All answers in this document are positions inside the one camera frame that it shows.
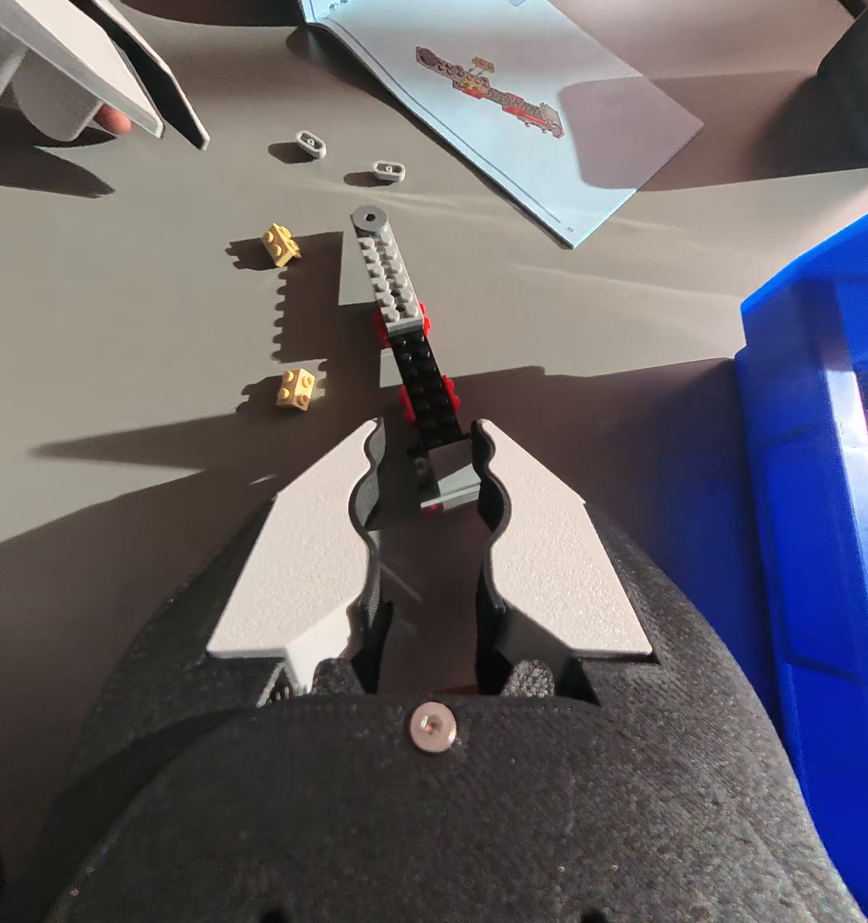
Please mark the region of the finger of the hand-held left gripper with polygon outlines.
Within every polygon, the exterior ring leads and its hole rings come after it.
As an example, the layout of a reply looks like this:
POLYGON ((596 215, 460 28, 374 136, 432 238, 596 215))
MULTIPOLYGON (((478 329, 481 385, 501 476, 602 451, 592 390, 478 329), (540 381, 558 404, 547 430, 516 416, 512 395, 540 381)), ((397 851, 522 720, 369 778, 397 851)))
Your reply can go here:
POLYGON ((62 71, 81 84, 88 93, 126 115, 134 124, 154 137, 163 134, 163 122, 146 93, 106 32, 87 14, 65 1, 14 2, 8 27, 17 32, 25 13, 44 14, 47 29, 57 32, 36 39, 39 53, 50 53, 62 71))
POLYGON ((164 122, 197 149, 206 150, 209 133, 164 60, 112 2, 87 1, 86 14, 125 54, 164 122))

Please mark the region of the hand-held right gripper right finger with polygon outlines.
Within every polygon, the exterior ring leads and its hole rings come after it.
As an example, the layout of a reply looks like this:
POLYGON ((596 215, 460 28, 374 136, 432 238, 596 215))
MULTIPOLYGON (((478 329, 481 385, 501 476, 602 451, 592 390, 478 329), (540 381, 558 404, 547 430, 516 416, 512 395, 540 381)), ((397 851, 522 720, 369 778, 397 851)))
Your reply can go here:
POLYGON ((560 694, 592 694, 582 662, 654 663, 583 498, 496 424, 472 427, 477 511, 490 535, 476 589, 475 675, 497 694, 543 663, 560 694))

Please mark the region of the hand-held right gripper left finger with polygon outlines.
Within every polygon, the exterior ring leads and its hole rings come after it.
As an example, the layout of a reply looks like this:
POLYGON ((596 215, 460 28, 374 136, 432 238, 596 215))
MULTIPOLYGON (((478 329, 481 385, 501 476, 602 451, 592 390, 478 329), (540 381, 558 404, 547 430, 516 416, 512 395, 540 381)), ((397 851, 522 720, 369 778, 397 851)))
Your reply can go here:
POLYGON ((207 644, 220 659, 280 661, 298 693, 355 653, 381 606, 367 521, 379 500, 381 418, 359 425, 275 496, 207 644))

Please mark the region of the tan toy brick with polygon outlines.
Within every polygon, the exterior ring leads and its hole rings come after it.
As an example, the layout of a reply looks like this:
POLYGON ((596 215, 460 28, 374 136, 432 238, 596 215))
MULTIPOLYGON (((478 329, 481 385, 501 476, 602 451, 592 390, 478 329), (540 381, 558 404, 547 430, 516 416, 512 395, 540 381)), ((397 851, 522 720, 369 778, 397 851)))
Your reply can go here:
POLYGON ((261 236, 261 243, 277 270, 283 270, 292 260, 300 260, 302 252, 291 232, 277 223, 271 224, 261 236))
POLYGON ((275 406, 306 412, 312 401, 315 386, 314 374, 303 367, 283 371, 279 380, 275 406))

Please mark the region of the blue plastic bin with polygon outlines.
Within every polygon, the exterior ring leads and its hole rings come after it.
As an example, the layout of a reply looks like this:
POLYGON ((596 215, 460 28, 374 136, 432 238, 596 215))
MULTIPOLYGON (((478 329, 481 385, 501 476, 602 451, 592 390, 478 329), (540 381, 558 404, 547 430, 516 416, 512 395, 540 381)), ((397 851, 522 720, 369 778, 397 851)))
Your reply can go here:
POLYGON ((868 918, 868 214, 751 294, 741 317, 786 749, 868 918))

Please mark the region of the long toy brick assembly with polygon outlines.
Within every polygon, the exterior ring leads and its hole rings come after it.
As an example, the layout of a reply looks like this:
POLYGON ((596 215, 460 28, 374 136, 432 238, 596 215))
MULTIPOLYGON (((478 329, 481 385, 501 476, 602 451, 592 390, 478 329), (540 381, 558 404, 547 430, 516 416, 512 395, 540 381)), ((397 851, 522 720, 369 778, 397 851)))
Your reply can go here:
POLYGON ((473 503, 480 479, 470 437, 459 420, 460 400, 452 380, 440 371, 428 338, 428 315, 389 216, 381 206, 361 205, 351 220, 373 288, 384 364, 397 369, 403 415, 417 436, 412 456, 421 509, 445 512, 473 503))

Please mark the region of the toy brick instruction booklet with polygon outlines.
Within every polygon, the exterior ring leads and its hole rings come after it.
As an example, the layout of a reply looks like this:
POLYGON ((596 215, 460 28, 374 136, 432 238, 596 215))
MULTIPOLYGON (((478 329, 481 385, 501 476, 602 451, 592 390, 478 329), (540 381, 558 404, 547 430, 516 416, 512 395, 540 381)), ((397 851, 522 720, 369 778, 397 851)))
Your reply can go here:
POLYGON ((299 6, 574 248, 704 126, 551 2, 299 6))

